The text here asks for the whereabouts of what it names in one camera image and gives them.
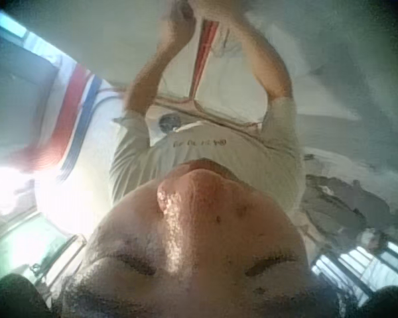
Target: white t-shirt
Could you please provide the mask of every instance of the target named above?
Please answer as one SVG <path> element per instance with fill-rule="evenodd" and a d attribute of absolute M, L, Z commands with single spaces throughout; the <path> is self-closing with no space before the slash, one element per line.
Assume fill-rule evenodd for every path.
<path fill-rule="evenodd" d="M 121 129 L 110 171 L 112 200 L 118 202 L 136 187 L 165 176 L 179 164 L 207 158 L 270 195 L 292 216 L 304 187 L 295 119 L 295 102 L 280 98 L 269 106 L 258 138 L 212 123 L 196 123 L 150 147 L 143 116 L 126 112 L 117 120 Z"/>

